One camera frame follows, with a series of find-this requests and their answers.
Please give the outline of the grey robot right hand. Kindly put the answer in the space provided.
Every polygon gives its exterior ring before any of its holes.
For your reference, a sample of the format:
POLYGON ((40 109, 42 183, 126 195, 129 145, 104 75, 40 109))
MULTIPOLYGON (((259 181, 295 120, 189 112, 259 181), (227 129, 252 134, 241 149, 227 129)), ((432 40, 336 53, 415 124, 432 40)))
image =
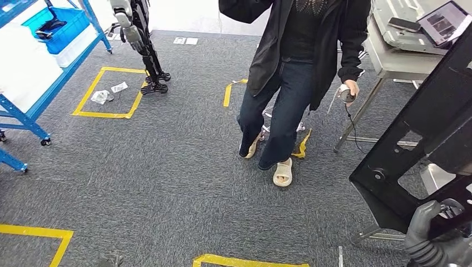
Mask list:
POLYGON ((445 206, 436 200, 415 210, 404 241, 410 258, 407 266, 471 266, 471 223, 429 237, 433 218, 444 212, 445 206))

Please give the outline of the person's left hand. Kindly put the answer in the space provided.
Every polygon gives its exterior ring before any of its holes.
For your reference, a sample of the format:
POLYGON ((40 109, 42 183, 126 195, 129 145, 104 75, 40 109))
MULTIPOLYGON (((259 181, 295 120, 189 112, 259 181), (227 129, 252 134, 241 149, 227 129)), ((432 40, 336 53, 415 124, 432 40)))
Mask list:
POLYGON ((360 89, 356 81, 346 80, 340 87, 340 99, 347 107, 350 107, 355 102, 359 92, 360 89))

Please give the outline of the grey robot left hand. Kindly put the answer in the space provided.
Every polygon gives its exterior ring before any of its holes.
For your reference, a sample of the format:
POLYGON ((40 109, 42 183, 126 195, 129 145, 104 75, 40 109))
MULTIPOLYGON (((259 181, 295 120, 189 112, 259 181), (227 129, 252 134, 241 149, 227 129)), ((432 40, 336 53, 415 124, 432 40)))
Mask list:
POLYGON ((124 263, 124 256, 119 253, 109 253, 101 255, 98 267, 120 267, 124 263))

